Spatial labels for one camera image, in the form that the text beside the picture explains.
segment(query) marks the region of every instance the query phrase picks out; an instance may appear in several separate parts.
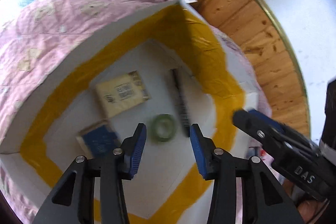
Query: pink floral fabric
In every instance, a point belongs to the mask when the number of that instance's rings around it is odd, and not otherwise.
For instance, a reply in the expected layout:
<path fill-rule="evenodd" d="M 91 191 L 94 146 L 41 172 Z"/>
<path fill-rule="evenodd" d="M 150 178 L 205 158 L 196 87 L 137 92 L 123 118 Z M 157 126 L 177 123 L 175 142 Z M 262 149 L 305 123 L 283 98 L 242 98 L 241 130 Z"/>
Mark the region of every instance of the pink floral fabric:
<path fill-rule="evenodd" d="M 3 25 L 0 28 L 0 142 L 24 100 L 72 49 L 103 26 L 164 1 L 167 0 L 36 0 L 15 20 Z M 254 75 L 239 47 L 219 30 L 213 30 Z M 260 93 L 260 110 L 270 115 L 266 98 L 256 81 L 255 84 Z M 0 190 L 23 224 L 30 224 L 38 209 L 1 167 Z"/>

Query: wooden wall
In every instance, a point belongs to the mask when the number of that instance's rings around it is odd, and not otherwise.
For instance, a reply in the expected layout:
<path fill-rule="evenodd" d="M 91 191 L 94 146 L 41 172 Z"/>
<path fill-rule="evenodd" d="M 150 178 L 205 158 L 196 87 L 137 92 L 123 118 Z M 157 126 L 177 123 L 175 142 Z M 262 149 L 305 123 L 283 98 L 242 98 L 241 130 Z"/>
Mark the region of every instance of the wooden wall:
<path fill-rule="evenodd" d="M 298 75 L 261 7 L 254 0 L 198 0 L 193 7 L 241 47 L 272 107 L 273 118 L 308 136 L 308 111 Z"/>

